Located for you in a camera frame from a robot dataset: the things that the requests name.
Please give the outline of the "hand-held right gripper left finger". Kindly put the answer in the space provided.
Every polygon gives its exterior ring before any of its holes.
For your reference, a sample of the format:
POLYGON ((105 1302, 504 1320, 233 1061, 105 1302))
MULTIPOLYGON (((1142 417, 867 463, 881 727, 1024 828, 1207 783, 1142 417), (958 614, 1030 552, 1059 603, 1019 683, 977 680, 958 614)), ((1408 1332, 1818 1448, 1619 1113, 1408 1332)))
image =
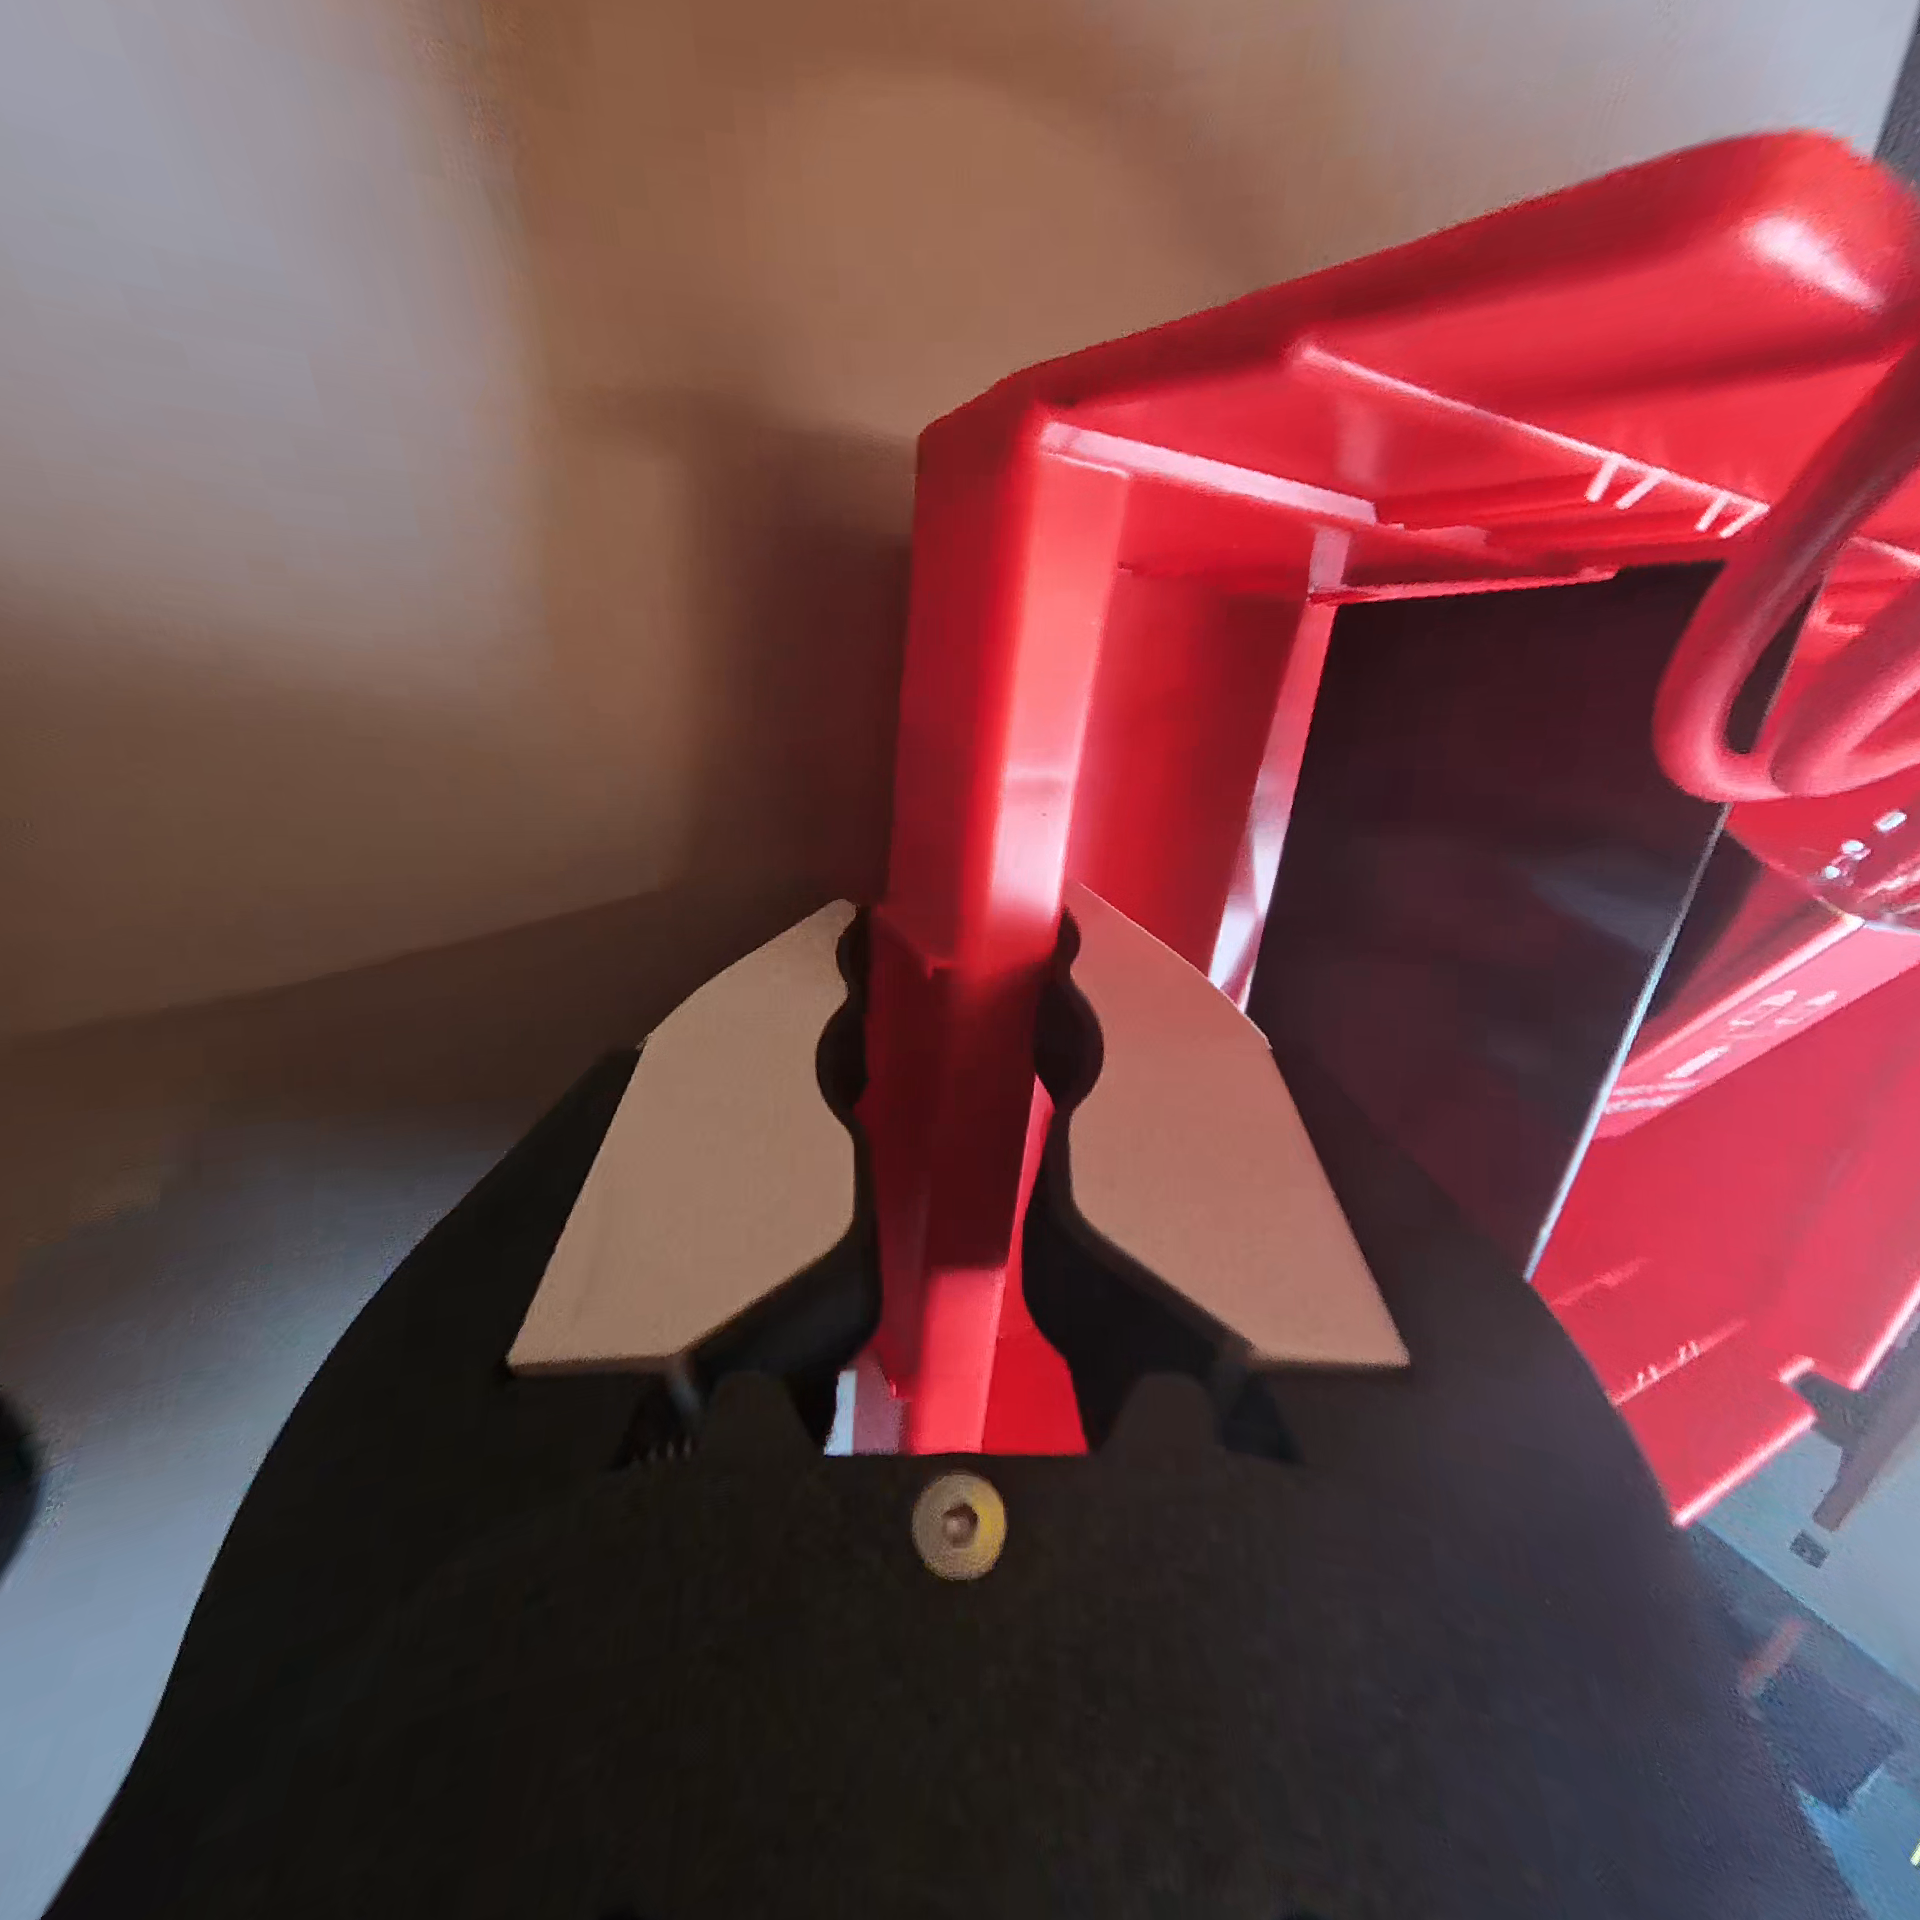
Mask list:
POLYGON ((509 1351, 523 1379, 637 1375, 687 1429, 785 1385, 817 1441, 881 1318, 867 934, 830 900, 687 996, 627 1091, 509 1351))

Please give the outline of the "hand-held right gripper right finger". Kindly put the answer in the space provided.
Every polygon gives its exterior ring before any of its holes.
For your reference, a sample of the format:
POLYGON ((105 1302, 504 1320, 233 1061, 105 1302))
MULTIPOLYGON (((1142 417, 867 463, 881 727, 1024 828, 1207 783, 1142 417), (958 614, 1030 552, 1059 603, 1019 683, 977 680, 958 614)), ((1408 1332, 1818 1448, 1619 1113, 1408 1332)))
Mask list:
POLYGON ((1283 1385, 1403 1385, 1411 1352, 1258 1024, 1086 884, 1037 1015, 1049 1119, 1024 1307, 1086 1448, 1155 1379, 1229 1448, 1297 1448, 1283 1385))

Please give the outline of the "red plastic bin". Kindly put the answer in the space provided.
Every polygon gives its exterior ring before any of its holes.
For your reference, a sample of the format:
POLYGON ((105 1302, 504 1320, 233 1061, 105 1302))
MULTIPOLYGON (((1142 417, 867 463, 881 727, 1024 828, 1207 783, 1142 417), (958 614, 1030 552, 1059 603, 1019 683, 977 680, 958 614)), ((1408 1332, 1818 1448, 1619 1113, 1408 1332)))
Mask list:
POLYGON ((1411 1379, 1445 1238, 1690 1525, 1915 1414, 1915 189, 1827 134, 1627 167, 1009 375, 925 429, 870 913, 907 1453, 1081 1451, 1024 1307, 1037 1015, 1086 884, 1258 1024, 1411 1379), (1659 686, 1720 844, 1530 1278, 1251 1011, 1334 614, 1712 561, 1659 686))

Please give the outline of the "black bin divider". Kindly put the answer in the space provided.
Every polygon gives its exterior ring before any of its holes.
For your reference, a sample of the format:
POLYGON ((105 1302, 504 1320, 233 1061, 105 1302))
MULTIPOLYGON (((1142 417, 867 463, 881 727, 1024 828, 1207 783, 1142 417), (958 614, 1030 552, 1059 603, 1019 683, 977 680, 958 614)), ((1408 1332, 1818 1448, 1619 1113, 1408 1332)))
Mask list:
POLYGON ((1720 572, 1334 614, 1251 1011, 1525 1278, 1722 838, 1650 737, 1720 572))

